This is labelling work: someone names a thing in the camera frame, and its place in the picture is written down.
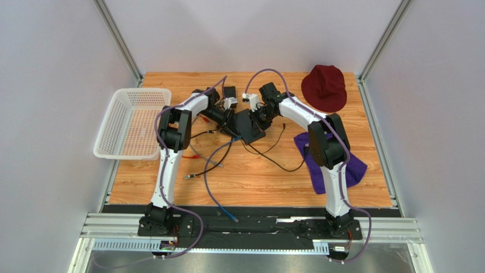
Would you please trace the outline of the dark grey network switch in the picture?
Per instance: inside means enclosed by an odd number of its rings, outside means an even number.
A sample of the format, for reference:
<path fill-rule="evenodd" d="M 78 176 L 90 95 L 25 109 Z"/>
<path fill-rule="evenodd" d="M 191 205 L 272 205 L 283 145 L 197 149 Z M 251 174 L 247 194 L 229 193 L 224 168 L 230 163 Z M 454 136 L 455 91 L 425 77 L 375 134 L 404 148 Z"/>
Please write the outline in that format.
<path fill-rule="evenodd" d="M 251 123 L 249 119 L 250 112 L 251 110 L 245 109 L 235 114 L 235 125 L 241 139 L 245 144 L 251 144 L 266 137 L 266 132 L 264 137 L 252 137 Z"/>

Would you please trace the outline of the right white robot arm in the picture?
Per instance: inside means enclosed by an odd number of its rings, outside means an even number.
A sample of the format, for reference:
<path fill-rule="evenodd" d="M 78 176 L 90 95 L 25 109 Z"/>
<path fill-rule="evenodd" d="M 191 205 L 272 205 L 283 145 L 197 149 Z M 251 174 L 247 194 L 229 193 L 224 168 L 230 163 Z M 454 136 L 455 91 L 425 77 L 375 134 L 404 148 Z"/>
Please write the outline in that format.
<path fill-rule="evenodd" d="M 280 93 L 272 82 L 261 87 L 259 95 L 244 92 L 242 100 L 250 104 L 250 113 L 259 126 L 280 115 L 306 129 L 311 157 L 323 177 L 327 196 L 325 217 L 331 234 L 346 231 L 354 217 L 346 185 L 350 144 L 341 117 L 313 110 L 289 91 Z"/>

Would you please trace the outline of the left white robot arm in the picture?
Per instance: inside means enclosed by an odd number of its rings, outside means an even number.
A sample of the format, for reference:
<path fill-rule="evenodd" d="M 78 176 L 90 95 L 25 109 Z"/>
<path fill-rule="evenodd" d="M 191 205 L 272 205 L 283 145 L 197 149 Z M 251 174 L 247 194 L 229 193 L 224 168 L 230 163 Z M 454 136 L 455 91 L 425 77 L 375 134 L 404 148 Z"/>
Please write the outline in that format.
<path fill-rule="evenodd" d="M 178 168 L 185 150 L 191 143 L 192 117 L 198 114 L 217 123 L 217 129 L 225 131 L 232 140 L 240 134 L 234 121 L 232 108 L 222 109 L 217 105 L 221 99 L 215 87 L 206 90 L 194 90 L 188 99 L 179 105 L 165 106 L 157 114 L 154 123 L 155 134 L 160 145 L 160 169 L 157 185 L 147 206 L 143 220 L 149 225 L 168 229 L 171 227 L 170 217 L 174 212 L 181 212 L 195 217 L 202 224 L 200 215 L 174 204 L 174 188 Z"/>

